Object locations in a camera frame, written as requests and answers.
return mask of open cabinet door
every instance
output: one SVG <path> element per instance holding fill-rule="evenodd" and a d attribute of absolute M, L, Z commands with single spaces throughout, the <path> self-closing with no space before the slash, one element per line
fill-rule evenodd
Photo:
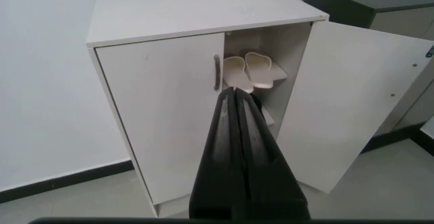
<path fill-rule="evenodd" d="M 316 22 L 277 137 L 297 180 L 330 192 L 427 65 L 433 45 Z"/>

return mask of white cabinet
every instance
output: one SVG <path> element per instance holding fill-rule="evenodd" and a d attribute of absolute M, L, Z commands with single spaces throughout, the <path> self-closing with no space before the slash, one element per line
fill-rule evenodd
<path fill-rule="evenodd" d="M 191 192 L 223 43 L 216 33 L 96 49 L 154 204 Z"/>
<path fill-rule="evenodd" d="M 337 184 L 434 41 L 327 19 L 299 0 L 97 0 L 87 46 L 157 216 L 188 207 L 221 91 L 215 55 L 272 58 L 273 88 L 255 91 L 270 131 L 299 181 Z"/>

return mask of white wall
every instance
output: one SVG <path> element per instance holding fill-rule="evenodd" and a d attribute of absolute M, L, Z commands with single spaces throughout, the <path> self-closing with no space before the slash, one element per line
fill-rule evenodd
<path fill-rule="evenodd" d="M 94 0 L 0 0 L 0 191 L 128 160 L 85 47 Z"/>

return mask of cabinet door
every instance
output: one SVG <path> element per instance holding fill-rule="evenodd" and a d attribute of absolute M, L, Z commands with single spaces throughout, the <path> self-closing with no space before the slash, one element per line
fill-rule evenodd
<path fill-rule="evenodd" d="M 221 91 L 214 55 L 223 57 L 223 45 L 217 33 L 97 49 L 154 204 L 193 189 Z"/>
<path fill-rule="evenodd" d="M 424 69 L 433 44 L 316 22 L 277 137 L 295 177 L 330 192 Z"/>

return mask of gray cabinet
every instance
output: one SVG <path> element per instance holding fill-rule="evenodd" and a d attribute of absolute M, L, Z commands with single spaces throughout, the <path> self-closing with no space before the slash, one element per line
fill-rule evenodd
<path fill-rule="evenodd" d="M 330 21 L 408 37 L 434 40 L 434 0 L 304 0 L 327 12 Z M 434 107 L 418 101 L 434 80 L 432 61 L 414 81 L 375 135 L 427 121 Z"/>

